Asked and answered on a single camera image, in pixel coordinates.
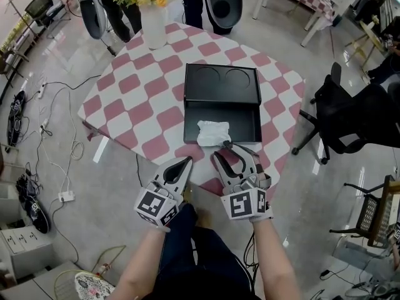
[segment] floor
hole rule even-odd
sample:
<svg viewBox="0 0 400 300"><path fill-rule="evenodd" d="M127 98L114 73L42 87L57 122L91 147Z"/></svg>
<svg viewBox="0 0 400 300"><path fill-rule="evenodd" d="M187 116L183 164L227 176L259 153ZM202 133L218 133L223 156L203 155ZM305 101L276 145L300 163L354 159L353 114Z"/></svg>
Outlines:
<svg viewBox="0 0 400 300"><path fill-rule="evenodd" d="M303 27L311 16L310 11L299 6L290 16L288 11L295 7L290 0L269 0L266 9L262 9L257 21L251 14L256 0L243 0L242 19L234 27L230 38L265 52L275 60L287 64L306 80L306 93L302 108L315 113L315 107L309 104L315 91L321 86L325 75L330 72L334 61L342 66L342 85L350 93L358 93L365 83L361 79L361 59L345 61L352 47L345 50L344 45L361 35L360 30L343 19L336 27L330 27L312 38L307 48L300 45L306 32ZM183 10L176 4L170 13L176 21L181 21ZM204 28L211 29L204 17ZM107 52L101 41L89 37L81 19L62 24L55 31L55 40L42 39L29 55L29 64L21 66L21 72L28 78L27 94L31 97L39 89L40 81L62 81L77 86L89 76L101 74L113 57ZM105 41L119 51L123 44L114 34L105 37ZM374 68L383 60L383 56L374 52L368 67ZM69 170L70 189L75 192L76 200L69 202L55 216L59 230L67 236L79 251L79 266L91 269L99 254L106 248L121 244L127 245L108 273L108 279L116 282L125 267L130 253L135 250L146 224L133 221L133 204L139 191L138 167L136 156L122 146L108 141L98 162L94 156L102 137L91 141L86 138L85 130L76 113L93 86L95 79L75 91L71 91L71 114L76 125L76 139L84 144L83 157L72 160ZM22 85L23 80L14 80L15 89L10 89L0 106L0 128L5 130L9 104L13 94ZM38 130L39 122L49 116L51 101L63 86L48 85L40 100L30 101L25 110L29 117L27 135ZM47 128L53 135L43 141L50 161L64 169L68 165L74 127L68 113L68 90L61 91L52 107L52 116ZM23 124L23 131L28 124ZM299 118L294 144L311 130L311 125ZM0 134L0 141L6 142L6 133ZM361 184L373 187L383 181L383 177L392 174L396 165L394 153L397 150L368 144L352 155L332 154L328 165L320 166L320 140L316 137L298 156L289 155L272 200L274 224L284 241L286 251L296 270L297 278L305 298L316 291L326 289L324 296L333 298L343 294L349 285L336 277L327 282L319 280L319 275L327 268L338 270L345 266L335 260L331 254L340 238L329 234L330 228L343 228L350 220L356 203L360 202L355 189L343 187L343 183ZM30 162L34 169L38 160L36 148L39 136L31 134L18 148L21 163ZM41 146L37 172L44 189L40 201L47 209L64 179L63 172L48 162ZM142 182L146 182L155 171L155 166L139 158L139 173ZM251 227L246 222L229 222L219 198L204 191L193 193L195 206L206 206L214 216L215 230L237 255L243 253L250 237ZM59 206L54 202L52 210ZM54 245L61 259L74 261L76 255L71 246L56 234ZM342 272L342 277L350 281L359 279L360 270L351 267ZM257 293L263 292L257 284Z"/></svg>

